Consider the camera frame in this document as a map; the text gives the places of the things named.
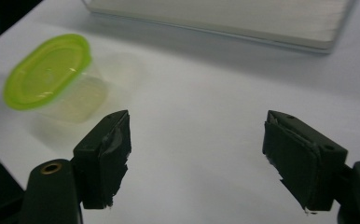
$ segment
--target plastic container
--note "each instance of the plastic container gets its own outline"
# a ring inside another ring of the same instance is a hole
[[[81,35],[60,35],[41,44],[9,75],[6,104],[70,122],[86,120],[104,101],[107,88]]]

